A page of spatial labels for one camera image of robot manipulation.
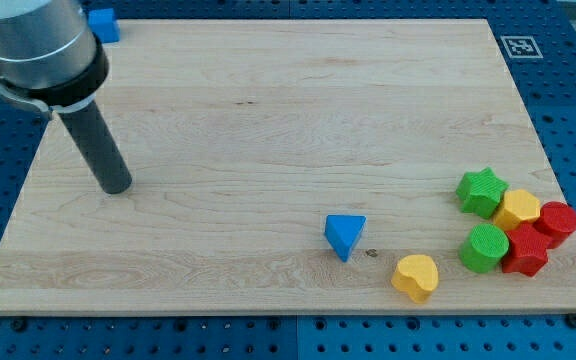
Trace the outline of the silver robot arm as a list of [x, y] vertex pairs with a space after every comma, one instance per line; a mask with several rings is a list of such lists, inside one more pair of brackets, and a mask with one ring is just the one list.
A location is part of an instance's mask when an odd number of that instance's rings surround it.
[[74, 0], [0, 0], [0, 96], [47, 116], [95, 100], [109, 62]]

